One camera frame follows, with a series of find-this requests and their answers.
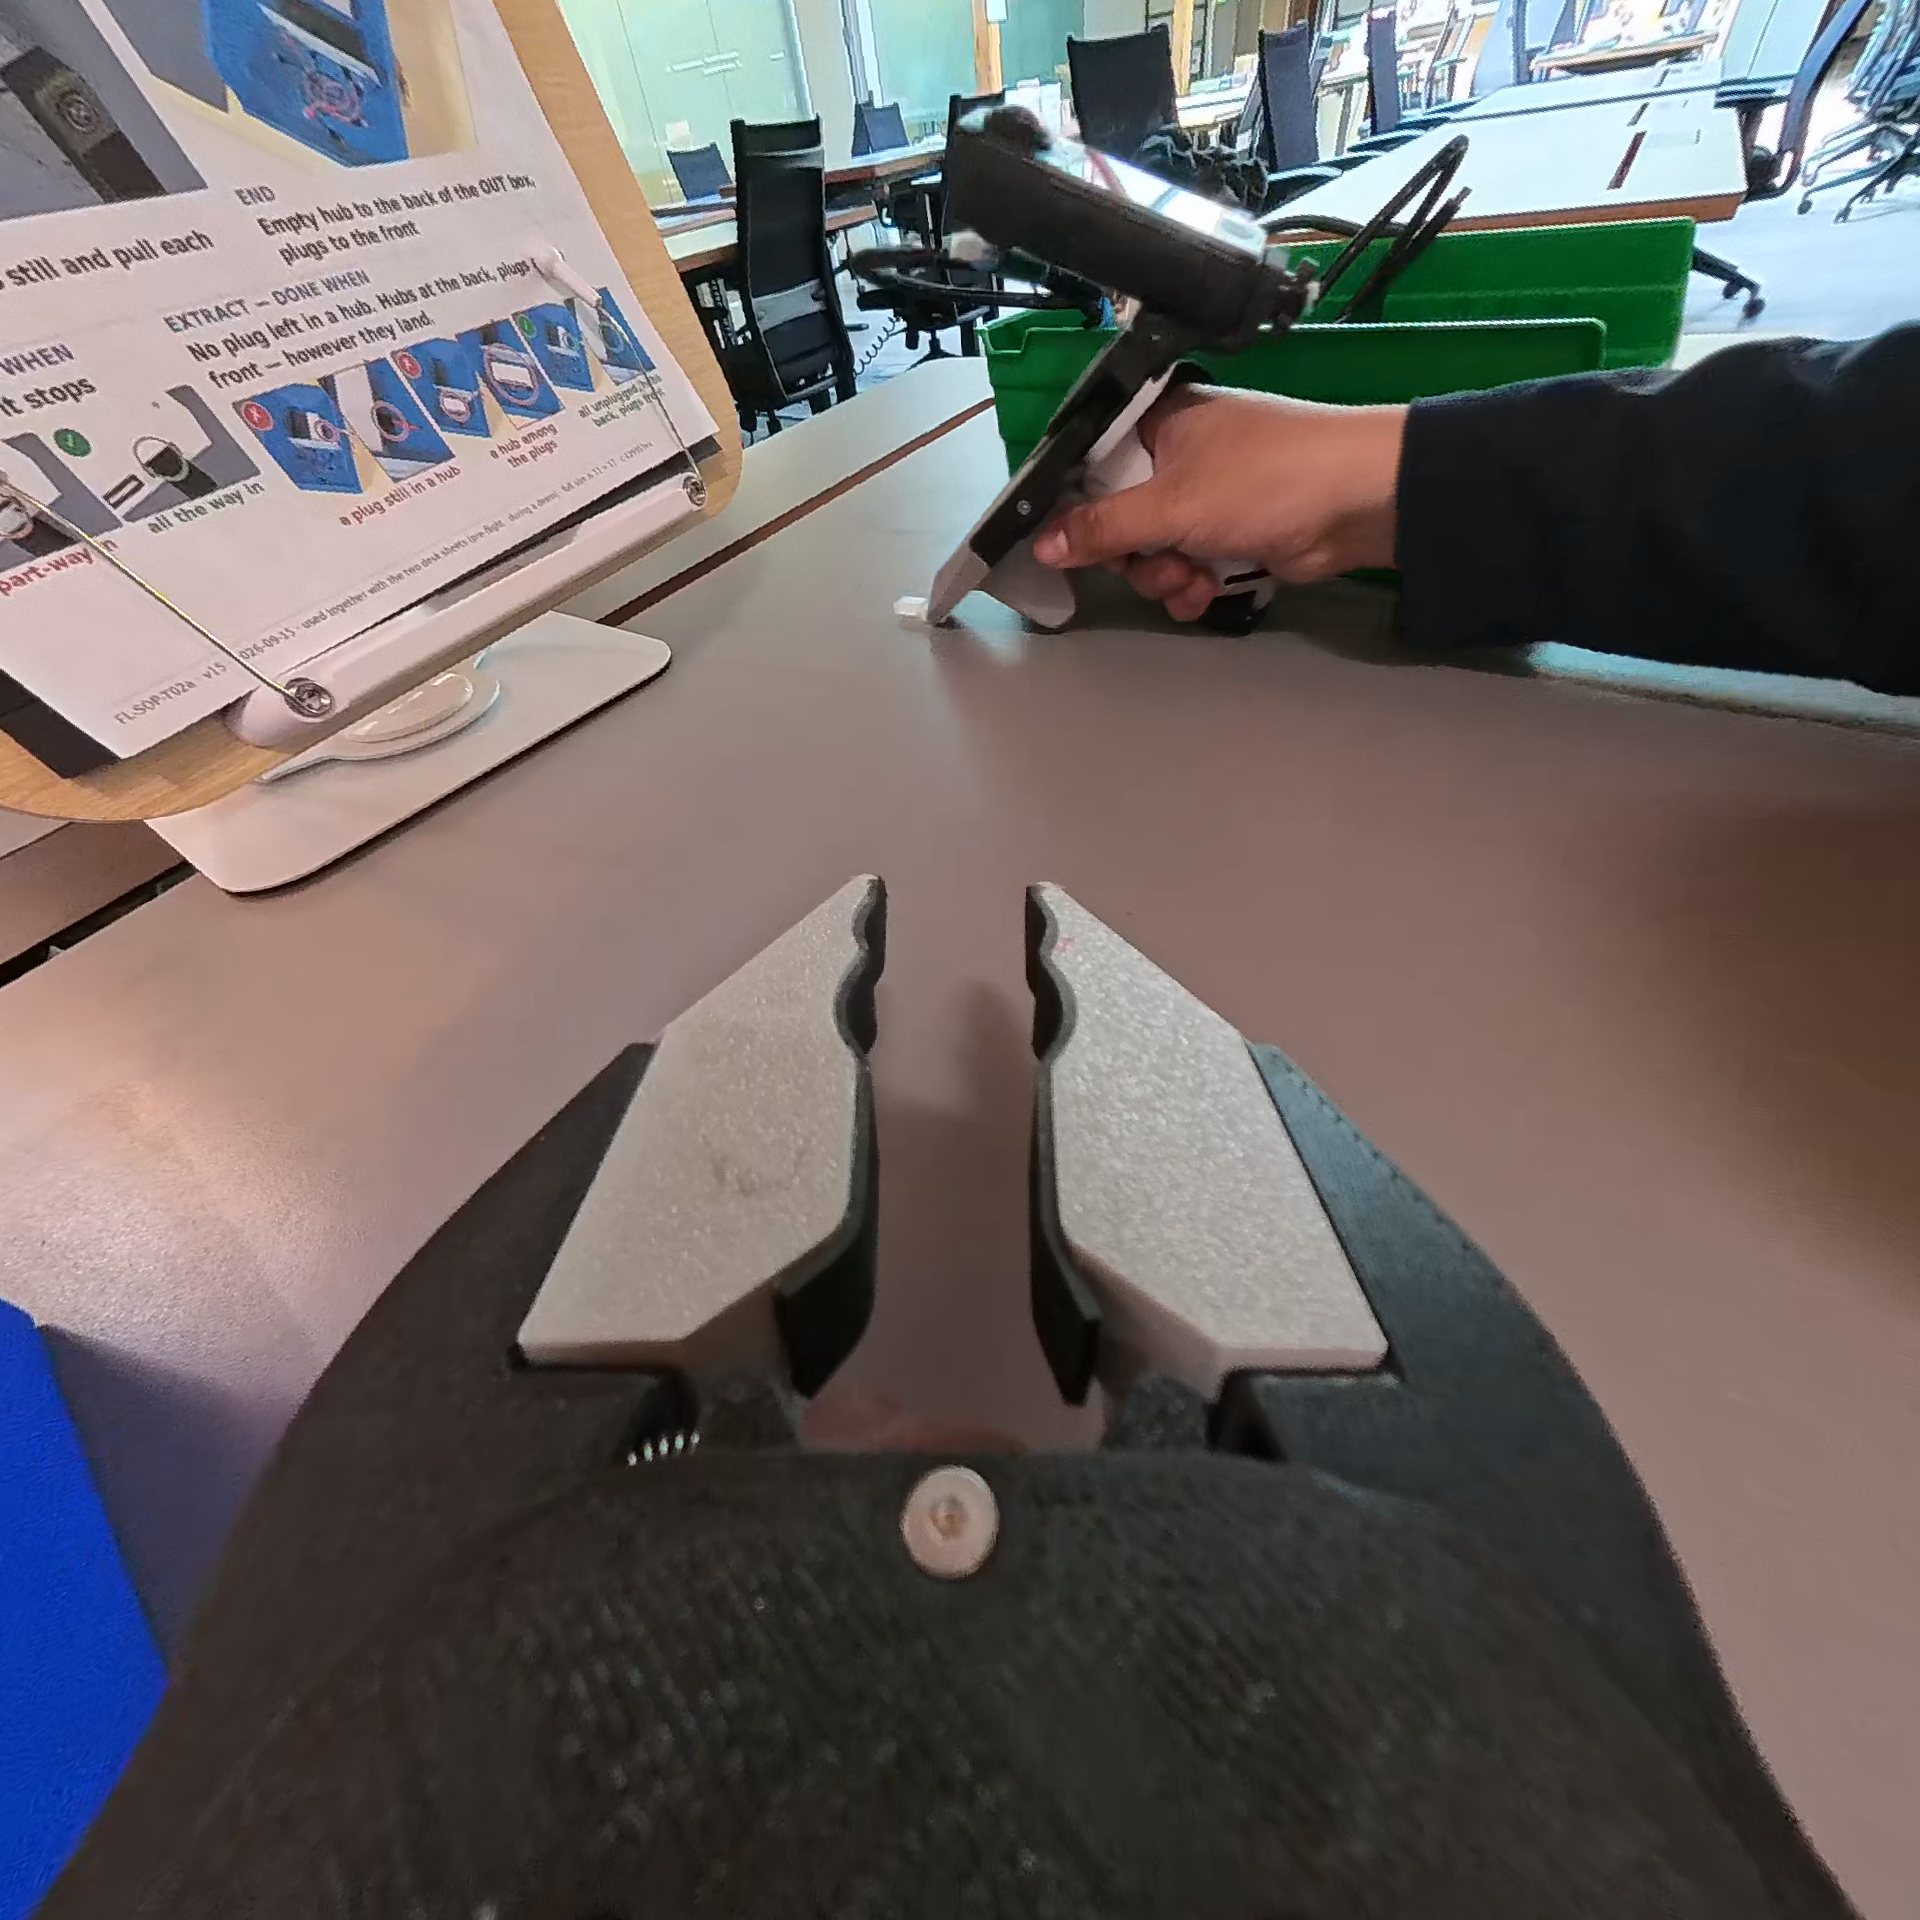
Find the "blue plastic bin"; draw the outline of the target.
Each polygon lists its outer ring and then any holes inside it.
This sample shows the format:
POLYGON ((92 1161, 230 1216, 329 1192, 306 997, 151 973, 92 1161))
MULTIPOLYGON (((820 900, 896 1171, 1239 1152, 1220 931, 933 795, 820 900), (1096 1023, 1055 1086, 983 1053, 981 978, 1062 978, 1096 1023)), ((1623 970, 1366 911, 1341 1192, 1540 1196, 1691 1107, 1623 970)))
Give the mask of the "blue plastic bin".
POLYGON ((2 1918, 56 1883, 163 1682, 49 1345, 2 1304, 2 1918))

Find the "white tablet stand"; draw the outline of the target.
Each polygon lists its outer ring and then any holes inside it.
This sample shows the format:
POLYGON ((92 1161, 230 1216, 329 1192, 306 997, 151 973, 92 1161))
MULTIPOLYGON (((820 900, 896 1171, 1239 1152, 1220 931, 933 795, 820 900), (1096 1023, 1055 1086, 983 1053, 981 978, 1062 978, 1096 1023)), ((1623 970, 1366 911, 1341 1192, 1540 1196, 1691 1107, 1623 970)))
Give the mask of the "white tablet stand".
POLYGON ((663 639, 549 611, 234 794, 153 820, 227 893, 314 878, 655 681, 663 639))

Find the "green plastic bin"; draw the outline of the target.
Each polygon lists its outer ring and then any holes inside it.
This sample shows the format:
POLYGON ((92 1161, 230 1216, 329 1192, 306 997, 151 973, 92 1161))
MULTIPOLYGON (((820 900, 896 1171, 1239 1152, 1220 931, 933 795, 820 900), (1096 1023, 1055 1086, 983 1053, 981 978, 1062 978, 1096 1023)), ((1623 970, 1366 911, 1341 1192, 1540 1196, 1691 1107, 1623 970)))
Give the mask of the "green plastic bin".
MULTIPOLYGON (((1674 346, 1688 248, 1688 222, 1438 238, 1386 293, 1379 322, 1310 312, 1267 327, 1243 349, 1199 349, 1165 393, 1208 384, 1332 409, 1415 409, 1564 372, 1648 372, 1674 346)), ((1017 398, 996 384, 996 409, 1022 461, 1132 315, 1129 299, 1116 306, 1113 327, 1017 327, 1017 398)), ((1211 578, 1229 608, 1262 608, 1271 593, 1252 560, 1216 560, 1211 578)))

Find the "person's right forearm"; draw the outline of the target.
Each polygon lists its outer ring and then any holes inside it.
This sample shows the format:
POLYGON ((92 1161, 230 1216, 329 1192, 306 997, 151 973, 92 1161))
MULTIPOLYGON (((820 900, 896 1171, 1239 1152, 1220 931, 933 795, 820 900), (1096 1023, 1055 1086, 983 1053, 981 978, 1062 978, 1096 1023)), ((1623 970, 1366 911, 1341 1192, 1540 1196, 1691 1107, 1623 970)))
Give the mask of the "person's right forearm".
POLYGON ((1423 398, 1400 634, 1918 694, 1918 322, 1423 398))

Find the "printed instruction sheet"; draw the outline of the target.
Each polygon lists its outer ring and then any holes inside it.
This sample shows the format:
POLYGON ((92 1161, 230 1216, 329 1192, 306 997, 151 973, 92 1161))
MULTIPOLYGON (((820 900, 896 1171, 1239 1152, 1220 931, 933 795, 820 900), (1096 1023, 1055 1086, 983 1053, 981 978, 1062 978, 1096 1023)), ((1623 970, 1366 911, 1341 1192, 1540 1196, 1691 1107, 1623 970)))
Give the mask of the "printed instruction sheet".
POLYGON ((560 2, 2 2, 2 737, 319 737, 702 508, 560 2))

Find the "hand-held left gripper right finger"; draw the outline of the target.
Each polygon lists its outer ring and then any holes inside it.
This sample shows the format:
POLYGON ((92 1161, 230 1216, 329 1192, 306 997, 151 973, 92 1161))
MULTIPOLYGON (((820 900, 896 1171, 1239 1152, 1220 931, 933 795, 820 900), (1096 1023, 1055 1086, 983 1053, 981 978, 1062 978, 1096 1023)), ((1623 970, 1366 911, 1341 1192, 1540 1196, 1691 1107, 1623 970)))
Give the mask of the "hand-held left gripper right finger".
POLYGON ((1062 1401, 1381 1372, 1387 1336, 1252 1042, 1058 881, 1024 889, 1022 935, 1030 1299, 1062 1401))

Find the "black office chair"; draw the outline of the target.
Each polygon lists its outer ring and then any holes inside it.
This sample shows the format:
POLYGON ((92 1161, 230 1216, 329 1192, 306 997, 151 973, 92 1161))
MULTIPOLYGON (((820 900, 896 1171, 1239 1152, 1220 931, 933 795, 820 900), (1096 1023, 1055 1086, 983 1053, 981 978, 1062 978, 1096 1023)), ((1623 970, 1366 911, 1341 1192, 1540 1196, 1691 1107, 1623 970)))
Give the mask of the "black office chair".
POLYGON ((735 286, 740 334, 723 349, 737 424, 779 430, 856 396, 856 349, 837 289, 820 121, 733 121, 735 286))
POLYGON ((1069 82, 1084 148, 1116 159, 1180 127, 1168 23, 1129 36, 1069 36, 1069 82))
POLYGON ((1716 109, 1737 121, 1744 196, 1770 201, 1798 178, 1817 96, 1874 2, 1737 2, 1720 41, 1716 109))
POLYGON ((1337 177, 1337 167, 1320 155, 1315 78, 1313 23, 1262 29, 1255 155, 1278 187, 1310 190, 1337 177))

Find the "person's right hand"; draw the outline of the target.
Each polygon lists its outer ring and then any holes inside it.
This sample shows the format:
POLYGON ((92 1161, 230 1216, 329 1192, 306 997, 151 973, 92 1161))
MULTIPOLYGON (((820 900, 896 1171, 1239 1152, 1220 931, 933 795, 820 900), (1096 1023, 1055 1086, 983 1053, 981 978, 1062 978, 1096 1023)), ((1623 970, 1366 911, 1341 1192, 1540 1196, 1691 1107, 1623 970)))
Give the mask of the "person's right hand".
POLYGON ((1332 409, 1183 384, 1140 422, 1152 474, 1062 508, 1035 535, 1055 570, 1105 568, 1171 620, 1203 620, 1216 560, 1281 585, 1399 564, 1409 409, 1332 409))

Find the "silver hub with black cable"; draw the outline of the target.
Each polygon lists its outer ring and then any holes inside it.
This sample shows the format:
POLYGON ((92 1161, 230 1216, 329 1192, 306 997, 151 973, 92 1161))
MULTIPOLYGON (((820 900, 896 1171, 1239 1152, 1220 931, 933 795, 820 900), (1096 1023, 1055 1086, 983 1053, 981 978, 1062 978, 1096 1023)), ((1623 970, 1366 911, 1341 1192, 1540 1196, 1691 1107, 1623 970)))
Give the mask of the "silver hub with black cable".
POLYGON ((1435 248, 1465 204, 1474 187, 1458 183, 1471 136, 1452 135, 1366 224, 1332 215, 1282 213, 1264 222, 1267 248, 1305 289, 1304 315, 1379 322, 1386 293, 1435 248))

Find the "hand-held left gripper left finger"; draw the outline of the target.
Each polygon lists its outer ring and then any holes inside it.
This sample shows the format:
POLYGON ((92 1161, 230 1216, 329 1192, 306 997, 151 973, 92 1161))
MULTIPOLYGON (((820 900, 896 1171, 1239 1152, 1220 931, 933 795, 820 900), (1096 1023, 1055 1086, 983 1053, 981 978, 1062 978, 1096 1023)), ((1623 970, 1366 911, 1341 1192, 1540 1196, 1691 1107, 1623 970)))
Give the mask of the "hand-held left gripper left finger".
POLYGON ((884 919, 884 881, 852 875, 663 1027, 516 1333, 525 1362, 831 1385, 876 1308, 884 919))

